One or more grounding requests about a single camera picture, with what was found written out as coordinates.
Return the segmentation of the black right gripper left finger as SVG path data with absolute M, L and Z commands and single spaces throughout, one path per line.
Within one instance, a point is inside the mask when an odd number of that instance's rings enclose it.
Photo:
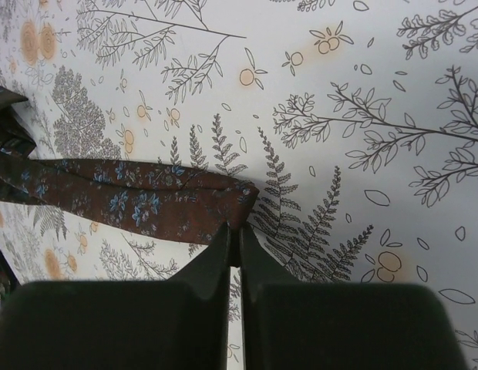
M 37 281 L 0 314 L 0 369 L 224 369 L 231 231 L 165 281 Z

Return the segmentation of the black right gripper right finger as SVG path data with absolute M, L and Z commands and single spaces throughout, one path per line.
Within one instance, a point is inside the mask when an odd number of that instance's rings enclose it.
M 248 369 L 465 369 L 445 308 L 415 284 L 299 281 L 239 233 Z

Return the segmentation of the brown blue floral tie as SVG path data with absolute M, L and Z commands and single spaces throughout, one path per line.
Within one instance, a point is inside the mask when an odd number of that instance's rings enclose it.
M 31 136 L 12 104 L 26 97 L 0 86 L 0 201 L 54 206 L 135 234 L 208 244 L 222 224 L 238 230 L 258 188 L 206 170 L 103 159 L 34 160 Z

